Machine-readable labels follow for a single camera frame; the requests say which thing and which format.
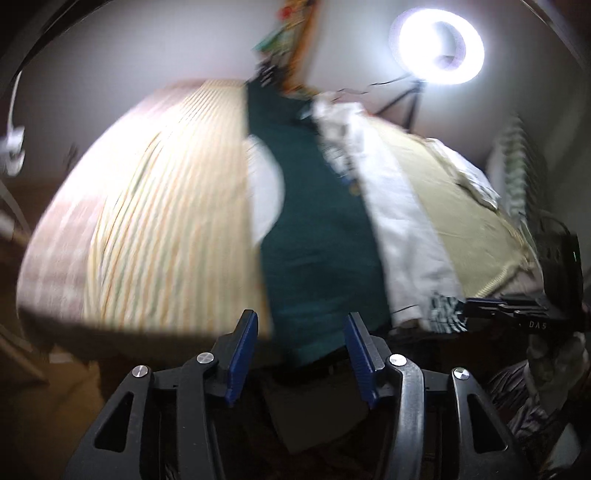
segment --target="metal screw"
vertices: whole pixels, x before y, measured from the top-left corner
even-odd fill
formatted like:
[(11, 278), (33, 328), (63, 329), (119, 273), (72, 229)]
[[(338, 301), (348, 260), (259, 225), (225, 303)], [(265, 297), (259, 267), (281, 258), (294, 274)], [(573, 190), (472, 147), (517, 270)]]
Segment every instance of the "metal screw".
[(200, 364), (210, 364), (213, 362), (213, 353), (210, 352), (203, 352), (197, 355), (197, 362)]
[(406, 361), (407, 361), (406, 357), (404, 355), (400, 355), (399, 353), (395, 353), (393, 355), (390, 355), (390, 358), (388, 360), (395, 367), (402, 367), (403, 365), (406, 365)]
[(145, 365), (138, 365), (137, 367), (134, 367), (134, 369), (131, 371), (131, 374), (135, 378), (145, 377), (148, 374), (148, 367)]
[(470, 378), (470, 372), (463, 367), (457, 367), (453, 369), (453, 376), (458, 380), (468, 380)]

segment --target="light stand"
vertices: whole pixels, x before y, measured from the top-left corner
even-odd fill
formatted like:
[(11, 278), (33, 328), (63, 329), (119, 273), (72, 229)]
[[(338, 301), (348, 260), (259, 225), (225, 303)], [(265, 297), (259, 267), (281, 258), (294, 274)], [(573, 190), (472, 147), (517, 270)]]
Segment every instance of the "light stand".
[(408, 115), (402, 124), (402, 127), (406, 129), (409, 133), (411, 133), (413, 129), (414, 118), (417, 116), (417, 108), (418, 108), (418, 99), (425, 88), (425, 81), (421, 79), (417, 79), (414, 81), (412, 87), (410, 87), (406, 92), (398, 95), (394, 100), (392, 100), (389, 104), (383, 107), (376, 115), (381, 116), (386, 110), (390, 107), (396, 105), (399, 101), (403, 100), (410, 94), (414, 94), (413, 102), (411, 103), (410, 110), (408, 111)]

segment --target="striped blanket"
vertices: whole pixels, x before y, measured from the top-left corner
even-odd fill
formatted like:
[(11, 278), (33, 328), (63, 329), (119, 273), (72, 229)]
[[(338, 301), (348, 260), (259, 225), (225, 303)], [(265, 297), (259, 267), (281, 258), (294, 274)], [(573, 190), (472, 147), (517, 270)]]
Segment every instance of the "striped blanket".
[(108, 194), (87, 263), (87, 323), (221, 335), (254, 309), (269, 333), (246, 136), (242, 82), (208, 81), (166, 113)]

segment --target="beige fabric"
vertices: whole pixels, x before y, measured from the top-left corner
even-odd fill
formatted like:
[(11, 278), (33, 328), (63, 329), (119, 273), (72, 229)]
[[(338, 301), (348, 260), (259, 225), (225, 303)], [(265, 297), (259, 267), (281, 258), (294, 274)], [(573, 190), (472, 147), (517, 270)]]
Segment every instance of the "beige fabric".
[(262, 314), (248, 205), (246, 95), (210, 80), (136, 144), (91, 242), (85, 318), (108, 329), (221, 335)]
[(160, 118), (203, 82), (194, 80), (158, 90), (115, 122), (89, 148), (39, 221), (18, 277), (17, 307), (35, 334), (36, 317), (82, 322), (90, 239), (114, 172), (125, 168), (136, 137), (153, 137)]
[(522, 269), (536, 268), (529, 246), (502, 216), (480, 205), (456, 185), (444, 159), (420, 137), (369, 118), (392, 149), (431, 219), (456, 270), (466, 297), (490, 295)]

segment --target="blue gripper pad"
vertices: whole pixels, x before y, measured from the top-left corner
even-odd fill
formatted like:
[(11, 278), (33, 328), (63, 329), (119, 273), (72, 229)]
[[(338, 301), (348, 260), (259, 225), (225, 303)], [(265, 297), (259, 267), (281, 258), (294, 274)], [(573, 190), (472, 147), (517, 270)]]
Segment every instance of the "blue gripper pad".
[(374, 342), (359, 313), (347, 315), (344, 333), (361, 398), (368, 403), (369, 408), (374, 408), (379, 398), (376, 373), (379, 368), (384, 367), (384, 362), (377, 354)]
[(228, 380), (226, 403), (233, 406), (240, 396), (242, 387), (251, 366), (252, 355), (255, 351), (256, 337), (258, 336), (258, 315), (253, 310), (245, 310), (234, 330), (235, 334), (241, 334), (236, 346), (230, 366), (228, 368)]

